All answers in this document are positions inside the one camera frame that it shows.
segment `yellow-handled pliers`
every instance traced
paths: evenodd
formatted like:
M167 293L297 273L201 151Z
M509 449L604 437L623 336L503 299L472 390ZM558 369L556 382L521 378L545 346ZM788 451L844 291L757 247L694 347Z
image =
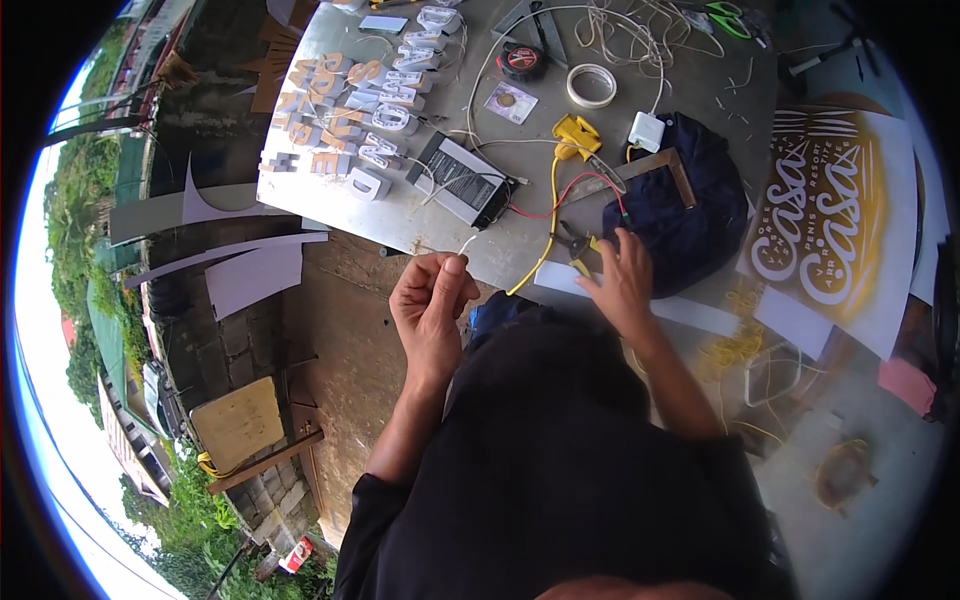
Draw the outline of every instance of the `yellow-handled pliers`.
M597 238L590 234L582 235L578 233L564 220L560 221L560 225L564 226L564 230L572 239L566 239L556 233L551 233L550 237L561 246L566 246L570 251L570 262L567 264L571 267L576 267L577 271L584 277L590 277L590 271L581 258L583 258L584 252L587 250L600 253L600 247L597 246Z

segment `hand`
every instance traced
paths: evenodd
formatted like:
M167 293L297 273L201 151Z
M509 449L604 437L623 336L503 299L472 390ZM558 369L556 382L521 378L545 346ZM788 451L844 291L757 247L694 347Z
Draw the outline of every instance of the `hand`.
M603 256L603 286L588 277L578 276L574 281L587 290L620 335L633 343L647 326L655 323L650 313L653 264L636 234L617 228L616 237L620 240L619 256L609 241L597 242Z
M390 312L407 353L407 384L437 392L460 365L456 320L480 298L467 257L453 252L415 256L390 295Z

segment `navy blue cloth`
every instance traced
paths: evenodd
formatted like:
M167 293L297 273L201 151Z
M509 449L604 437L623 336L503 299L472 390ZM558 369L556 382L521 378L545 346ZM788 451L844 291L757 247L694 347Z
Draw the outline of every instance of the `navy blue cloth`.
M629 229L653 259L653 297L666 298L712 275L737 253L747 230L747 202L725 138L679 112L657 118L667 123L660 148L677 149L697 205L684 206L666 167L635 177L623 203L633 221ZM633 151L631 159L649 155ZM617 202L607 204L603 233L615 246L613 230L622 226Z

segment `wooden board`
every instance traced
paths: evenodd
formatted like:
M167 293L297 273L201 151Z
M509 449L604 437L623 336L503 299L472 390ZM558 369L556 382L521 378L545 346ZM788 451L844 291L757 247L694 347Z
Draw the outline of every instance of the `wooden board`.
M190 420L222 473L283 438L272 377L198 406L190 411Z

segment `concrete floor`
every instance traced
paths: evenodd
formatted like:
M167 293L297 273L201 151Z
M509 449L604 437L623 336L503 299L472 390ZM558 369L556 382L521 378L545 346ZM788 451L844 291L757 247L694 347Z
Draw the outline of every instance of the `concrete floor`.
M334 231L325 244L304 245L302 284L284 293L287 339L318 356L293 368L289 385L295 401L312 399L318 406L312 417L295 407L294 421L303 415L324 430L324 441L314 449L320 479L314 493L323 506L324 536L336 547L349 523L350 493L406 373L389 297L410 257L381 258L379 250L370 240ZM462 331L469 310L495 291L479 285L482 297L464 311ZM301 463L311 470L302 458Z

